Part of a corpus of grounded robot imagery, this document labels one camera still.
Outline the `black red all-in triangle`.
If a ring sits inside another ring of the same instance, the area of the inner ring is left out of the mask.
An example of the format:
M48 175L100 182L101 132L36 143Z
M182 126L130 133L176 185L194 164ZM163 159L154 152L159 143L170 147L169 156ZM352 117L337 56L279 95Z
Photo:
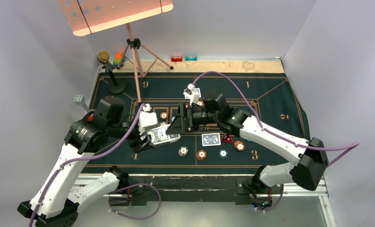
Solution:
M232 137L229 134L224 134L221 138L221 142L234 143Z

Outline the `orange chip stack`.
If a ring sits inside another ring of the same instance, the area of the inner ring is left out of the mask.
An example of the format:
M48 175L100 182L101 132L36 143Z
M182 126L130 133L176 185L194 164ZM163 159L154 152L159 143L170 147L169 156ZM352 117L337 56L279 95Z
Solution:
M196 157L197 157L198 160L204 160L206 158L206 156L207 156L207 153L204 150L200 150L196 154Z

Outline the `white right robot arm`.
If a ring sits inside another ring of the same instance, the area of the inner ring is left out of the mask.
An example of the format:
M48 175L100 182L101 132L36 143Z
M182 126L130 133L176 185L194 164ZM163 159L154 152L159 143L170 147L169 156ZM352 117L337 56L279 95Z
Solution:
M309 191L318 187L329 164L322 141L317 138L307 141L266 125L249 112L230 107L216 89L207 91L203 102L203 106L196 101L179 104L166 133L193 132L200 125L215 123L224 133L255 142L286 159L285 164L261 166L257 170L246 186L253 194L265 193L284 183L295 183Z

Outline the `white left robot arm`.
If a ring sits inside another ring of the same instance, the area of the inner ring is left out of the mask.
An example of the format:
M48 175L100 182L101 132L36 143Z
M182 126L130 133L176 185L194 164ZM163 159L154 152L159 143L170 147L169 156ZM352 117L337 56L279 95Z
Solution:
M101 99L99 106L71 124L60 156L38 193L20 203L17 211L33 227L70 227L78 215L98 198L108 193L123 193L132 188L128 174L116 166L98 179L73 191L72 187L86 164L114 152L126 140L131 148L151 148L143 138L144 124L155 118L149 104L141 104L130 122L122 118L124 101L115 96Z

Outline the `blue playing card deck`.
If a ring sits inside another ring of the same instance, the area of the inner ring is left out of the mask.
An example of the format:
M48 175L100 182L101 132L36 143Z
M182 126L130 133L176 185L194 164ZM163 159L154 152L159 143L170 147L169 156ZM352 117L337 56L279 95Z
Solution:
M165 124L146 131L146 135L150 137L151 143L154 146L174 143L181 138L180 134L167 134L166 130L168 129L168 127L169 124Z

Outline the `blue back playing card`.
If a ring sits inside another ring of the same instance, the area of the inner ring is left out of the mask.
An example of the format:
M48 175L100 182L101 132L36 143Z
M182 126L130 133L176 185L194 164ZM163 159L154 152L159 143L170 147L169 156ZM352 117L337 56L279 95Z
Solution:
M201 97L200 88L193 88L193 89L186 88L186 89L184 89L183 94L184 94L185 99L190 99L190 97L193 94L197 94L198 97Z
M203 147L220 146L221 145L220 133L202 134L201 138L202 138L202 146Z

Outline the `teal chip stack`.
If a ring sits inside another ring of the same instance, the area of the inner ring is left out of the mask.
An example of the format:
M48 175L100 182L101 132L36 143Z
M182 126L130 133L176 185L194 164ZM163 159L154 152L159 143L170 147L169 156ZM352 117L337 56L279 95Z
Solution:
M225 159L225 158L227 158L227 156L228 156L228 152L227 152L227 150L225 150L225 149L221 149L221 150L219 151L219 158L221 158L221 159Z

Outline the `orange poker chip pile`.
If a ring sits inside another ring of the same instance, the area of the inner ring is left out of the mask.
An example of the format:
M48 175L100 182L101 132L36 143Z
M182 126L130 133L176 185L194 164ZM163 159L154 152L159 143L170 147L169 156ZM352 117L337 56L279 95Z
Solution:
M243 151L245 149L245 145L242 141L235 141L234 142L234 148L237 150L237 151Z

